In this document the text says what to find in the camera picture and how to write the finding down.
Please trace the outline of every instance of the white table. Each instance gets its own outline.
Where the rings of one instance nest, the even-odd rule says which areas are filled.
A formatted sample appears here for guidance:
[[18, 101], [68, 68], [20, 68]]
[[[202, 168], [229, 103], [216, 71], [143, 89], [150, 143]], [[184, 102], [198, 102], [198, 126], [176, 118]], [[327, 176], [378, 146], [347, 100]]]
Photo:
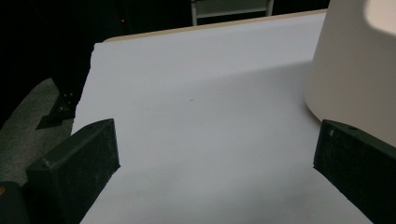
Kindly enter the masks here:
[[96, 44], [73, 133], [113, 118], [121, 168], [82, 223], [371, 223], [313, 169], [324, 17]]

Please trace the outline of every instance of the dark background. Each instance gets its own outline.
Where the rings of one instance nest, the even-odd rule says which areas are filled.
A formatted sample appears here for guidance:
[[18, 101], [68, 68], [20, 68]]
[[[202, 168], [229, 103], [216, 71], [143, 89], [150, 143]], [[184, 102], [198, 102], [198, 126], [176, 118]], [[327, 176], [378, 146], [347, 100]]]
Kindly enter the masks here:
[[[326, 8], [329, 1], [275, 0], [273, 15]], [[118, 35], [192, 26], [190, 3], [190, 0], [0, 1], [0, 128], [21, 100], [49, 77], [74, 109], [90, 69], [94, 43]]]

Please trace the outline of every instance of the white surface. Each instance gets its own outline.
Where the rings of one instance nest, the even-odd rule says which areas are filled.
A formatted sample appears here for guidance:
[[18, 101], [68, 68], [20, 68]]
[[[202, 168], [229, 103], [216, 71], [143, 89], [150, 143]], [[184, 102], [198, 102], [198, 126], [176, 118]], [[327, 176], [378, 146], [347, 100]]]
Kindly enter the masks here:
[[369, 3], [331, 1], [305, 98], [319, 119], [347, 123], [396, 147], [396, 33], [368, 22], [366, 12], [376, 12], [374, 20], [380, 9]]
[[97, 44], [73, 133], [115, 119], [121, 168], [82, 223], [370, 223], [312, 168], [323, 19]]

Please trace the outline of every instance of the black object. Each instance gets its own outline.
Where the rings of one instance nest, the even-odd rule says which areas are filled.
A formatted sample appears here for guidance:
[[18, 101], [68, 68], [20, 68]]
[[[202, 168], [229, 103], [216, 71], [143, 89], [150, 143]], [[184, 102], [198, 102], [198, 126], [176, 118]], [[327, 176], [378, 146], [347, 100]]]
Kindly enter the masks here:
[[73, 119], [75, 116], [76, 108], [70, 107], [70, 105], [67, 104], [64, 101], [64, 98], [60, 95], [58, 96], [49, 114], [41, 118], [36, 129], [40, 130], [61, 126], [64, 122], [64, 119]]
[[0, 128], [47, 78], [60, 101], [38, 128], [73, 118], [95, 43], [192, 25], [189, 0], [5, 0], [0, 18]]
[[314, 168], [374, 223], [396, 223], [396, 148], [344, 123], [323, 120]]
[[330, 0], [275, 0], [273, 6], [273, 15], [282, 15], [310, 10], [328, 8]]
[[15, 182], [0, 182], [0, 223], [30, 223], [20, 186]]
[[85, 126], [27, 168], [32, 223], [79, 223], [119, 168], [114, 120]]

